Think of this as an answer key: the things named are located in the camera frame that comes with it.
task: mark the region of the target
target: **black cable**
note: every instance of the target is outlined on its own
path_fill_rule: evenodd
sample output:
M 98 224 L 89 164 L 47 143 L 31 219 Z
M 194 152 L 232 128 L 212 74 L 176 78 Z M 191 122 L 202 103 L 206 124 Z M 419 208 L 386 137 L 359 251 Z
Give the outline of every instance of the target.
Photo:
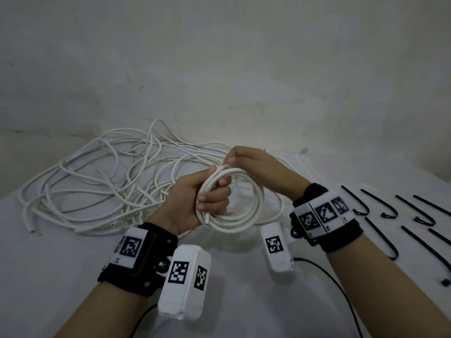
M 429 228 L 428 231 L 434 235 L 437 236 L 439 239 L 441 239 L 443 242 L 447 243 L 448 245 L 451 246 L 451 241 L 446 238 L 445 236 L 443 236 L 442 234 L 438 233 L 437 231 L 435 231 L 434 229 Z
M 401 229 L 403 229 L 406 233 L 408 233 L 414 240 L 416 240 L 419 244 L 421 244 L 422 246 L 424 246 L 427 250 L 429 250 L 429 252 L 431 254 L 433 254 L 435 257 L 437 257 L 447 268 L 448 270 L 451 272 L 451 264 L 445 260 L 445 258 L 440 255 L 439 253 L 437 253 L 434 249 L 432 249 L 432 247 L 430 247 L 425 241 L 423 241 L 422 239 L 420 239 L 417 235 L 415 235 L 413 232 L 411 232 L 408 228 L 404 227 L 403 225 L 401 226 Z M 451 285 L 451 280 L 444 278 L 442 280 L 442 282 L 440 282 L 443 286 L 448 287 Z
M 385 241 L 385 243 L 388 244 L 388 246 L 393 250 L 393 252 L 395 253 L 395 257 L 391 257 L 391 256 L 387 256 L 387 257 L 390 260 L 395 261 L 399 257 L 399 252 L 396 249 L 395 245 L 392 242 L 390 242 L 390 240 L 382 233 L 382 231 L 379 230 L 379 228 L 377 226 L 375 226 L 375 224 L 372 221 L 370 221 L 370 219 L 368 217 L 365 217 L 365 221 L 367 221 L 368 224 L 373 227 L 373 229 L 379 234 L 379 236 Z
M 441 207 L 438 206 L 438 205 L 435 205 L 434 203 L 431 203 L 430 201 L 428 201 L 428 200 L 426 200 L 426 199 L 423 199 L 423 198 L 421 198 L 421 197 L 418 197 L 417 195 L 414 195 L 414 198 L 416 198 L 416 199 L 422 201 L 423 203 L 426 203 L 427 205 L 432 206 L 434 209 L 437 209 L 437 210 L 439 210 L 439 211 L 442 211 L 444 214 L 447 214 L 448 216 L 451 216 L 451 212 L 449 212 L 448 210 L 445 210 L 445 209 L 441 208 Z
M 368 191 L 365 191 L 363 188 L 360 189 L 364 194 L 370 196 L 371 198 L 377 200 L 379 203 L 384 204 L 387 208 L 389 208 L 390 210 L 393 211 L 393 213 L 395 214 L 394 216 L 392 215 L 387 215 L 385 212 L 381 213 L 381 217 L 382 218 L 386 218 L 386 219 L 395 219 L 398 216 L 398 211 L 396 211 L 396 209 L 391 206 L 390 204 L 384 202 L 382 199 L 377 198 L 374 194 L 369 193 Z
M 422 220 L 420 217 L 416 216 L 416 217 L 414 218 L 414 221 L 415 221 L 415 222 L 420 223 L 420 224 L 423 224 L 423 225 L 428 226 L 428 227 L 433 227 L 433 226 L 436 224 L 435 219 L 432 218 L 431 216 L 429 216 L 426 212 L 420 210 L 420 209 L 417 208 L 415 205 L 413 205 L 413 204 L 410 203 L 409 201 L 405 200 L 404 198 L 401 198 L 401 197 L 398 196 L 398 195 L 396 195 L 395 197 L 398 198 L 399 200 L 401 200 L 402 202 L 404 202 L 405 204 L 409 205 L 412 209 L 414 209 L 415 211 L 421 213 L 423 216 L 425 216 L 428 220 L 431 221 L 431 223 L 428 223 L 428 222 Z
M 343 296 L 345 297 L 346 301 L 348 302 L 349 308 L 351 309 L 352 316 L 354 317 L 355 326 L 357 326 L 358 335 L 360 336 L 360 338 L 363 338 L 362 331 L 360 330 L 360 325 L 358 324 L 358 320 L 357 320 L 357 317 L 356 317 L 355 312 L 354 312 L 354 308 L 351 305 L 351 301 L 349 301 L 345 291 L 343 290 L 343 288 L 341 288 L 340 284 L 333 278 L 333 276 L 330 275 L 323 267 L 319 266 L 315 262 L 310 261 L 308 259 L 303 259 L 302 257 L 293 257 L 293 261 L 304 261 L 304 262 L 310 263 L 311 265 L 314 265 L 320 271 L 322 271 L 324 274 L 326 274 L 334 282 L 334 284 L 336 284 L 338 289 L 341 291 L 341 294 L 343 294 Z
M 150 306 L 149 308 L 147 308 L 147 309 L 144 311 L 143 315 L 138 319 L 138 322 L 136 323 L 136 325 L 135 325 L 135 327 L 134 327 L 134 329 L 133 329 L 133 331 L 132 331 L 132 333 L 131 333 L 131 335 L 130 335 L 130 338 L 133 338 L 133 336 L 134 336 L 135 333 L 136 333 L 136 330 L 138 329 L 139 324 L 141 324 L 141 321 L 143 321 L 143 319 L 144 319 L 144 317 L 147 315 L 147 313 L 149 313 L 150 311 L 152 311 L 156 306 L 157 306 L 157 304 L 152 305 L 152 306 Z
M 365 210 L 367 211 L 366 213 L 364 213 L 364 212 L 357 211 L 356 209 L 352 209 L 353 212 L 354 212 L 356 215 L 358 215 L 358 216 L 368 216 L 368 215 L 369 215 L 369 207 L 368 207 L 364 202 L 362 202 L 362 201 L 358 198 L 358 196 L 356 196 L 354 193 L 352 193 L 351 191 L 349 191 L 346 187 L 344 187 L 343 185 L 341 185 L 341 188 L 342 188 L 343 190 L 345 190 L 346 192 L 348 192 L 348 193 L 349 193 L 356 201 L 358 201 L 358 203 L 359 203 L 360 205 L 362 205 L 362 206 L 365 208 Z

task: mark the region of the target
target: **person's left hand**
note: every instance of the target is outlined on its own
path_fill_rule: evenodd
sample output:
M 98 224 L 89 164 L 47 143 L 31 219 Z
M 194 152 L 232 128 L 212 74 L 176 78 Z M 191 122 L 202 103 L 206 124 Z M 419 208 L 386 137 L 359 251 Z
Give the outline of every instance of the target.
M 200 186 L 216 168 L 216 165 L 211 165 L 203 171 L 178 178 L 165 202 L 146 218 L 146 222 L 158 225 L 177 236 L 200 226 L 195 209 L 196 196 Z M 231 176 L 223 177 L 219 179 L 215 190 L 199 194 L 197 209 L 213 215 L 224 215 L 229 204 L 231 182 Z

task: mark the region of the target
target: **gray wall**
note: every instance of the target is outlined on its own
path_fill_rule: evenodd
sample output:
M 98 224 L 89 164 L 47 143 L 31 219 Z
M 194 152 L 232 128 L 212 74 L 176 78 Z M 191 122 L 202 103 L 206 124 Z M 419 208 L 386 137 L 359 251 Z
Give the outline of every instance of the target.
M 1 3 L 8 132 L 73 143 L 159 117 L 194 142 L 382 150 L 451 178 L 451 0 Z

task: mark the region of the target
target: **person's right hand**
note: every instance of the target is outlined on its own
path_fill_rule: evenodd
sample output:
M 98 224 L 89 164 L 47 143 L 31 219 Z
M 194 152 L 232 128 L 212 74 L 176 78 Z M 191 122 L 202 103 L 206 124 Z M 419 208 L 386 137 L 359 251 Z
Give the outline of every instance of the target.
M 235 146 L 225 157 L 224 164 L 245 170 L 256 182 L 292 201 L 301 197 L 311 184 L 272 155 L 258 148 Z

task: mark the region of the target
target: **wrist strap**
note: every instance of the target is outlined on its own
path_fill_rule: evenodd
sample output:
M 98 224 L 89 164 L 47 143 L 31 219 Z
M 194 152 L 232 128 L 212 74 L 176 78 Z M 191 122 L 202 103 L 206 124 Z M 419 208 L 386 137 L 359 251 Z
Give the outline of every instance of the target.
M 293 206 L 290 218 L 298 237 L 325 252 L 341 249 L 363 233 L 342 198 L 319 184 L 309 185 Z
M 151 296 L 163 287 L 178 238 L 151 223 L 131 227 L 114 250 L 98 282 L 106 281 L 125 291 Z

